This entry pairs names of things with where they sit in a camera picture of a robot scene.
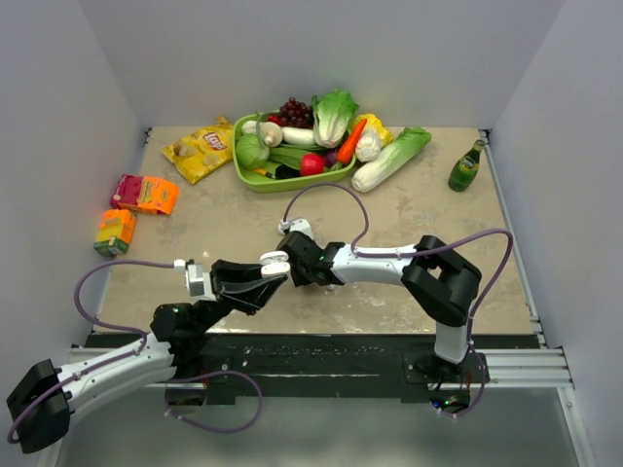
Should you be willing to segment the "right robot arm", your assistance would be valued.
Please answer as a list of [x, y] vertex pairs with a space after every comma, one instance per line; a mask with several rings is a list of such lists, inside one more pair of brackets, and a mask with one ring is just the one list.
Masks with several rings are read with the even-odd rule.
[[380, 283], [402, 286], [436, 323], [433, 369], [446, 382], [468, 370], [468, 315], [482, 273], [433, 235], [399, 248], [363, 248], [330, 242], [319, 246], [292, 231], [276, 248], [288, 256], [296, 286]]

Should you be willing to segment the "small white case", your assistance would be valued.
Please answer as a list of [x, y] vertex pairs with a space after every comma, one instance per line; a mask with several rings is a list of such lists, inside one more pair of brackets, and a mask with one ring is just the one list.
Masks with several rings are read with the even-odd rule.
[[263, 278], [287, 275], [291, 270], [288, 254], [283, 251], [272, 251], [263, 254], [259, 259], [259, 264]]

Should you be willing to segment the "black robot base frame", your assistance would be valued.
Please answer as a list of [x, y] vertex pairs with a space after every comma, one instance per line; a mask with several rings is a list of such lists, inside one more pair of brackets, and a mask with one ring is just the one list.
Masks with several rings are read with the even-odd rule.
[[239, 397], [382, 398], [456, 411], [489, 382], [483, 350], [536, 349], [529, 335], [484, 335], [462, 363], [436, 359], [427, 335], [206, 333], [202, 380], [167, 384], [167, 402], [232, 405]]

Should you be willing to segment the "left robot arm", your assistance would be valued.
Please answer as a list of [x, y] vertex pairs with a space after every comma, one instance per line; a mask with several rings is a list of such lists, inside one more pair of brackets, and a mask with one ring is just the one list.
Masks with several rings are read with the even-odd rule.
[[7, 398], [9, 444], [37, 452], [62, 439], [71, 421], [127, 393], [152, 383], [202, 380], [206, 331], [232, 311], [257, 313], [290, 272], [283, 255], [259, 264], [219, 260], [210, 272], [185, 260], [164, 267], [183, 272], [193, 302], [158, 306], [149, 331], [137, 330], [135, 341], [105, 354], [33, 365]]

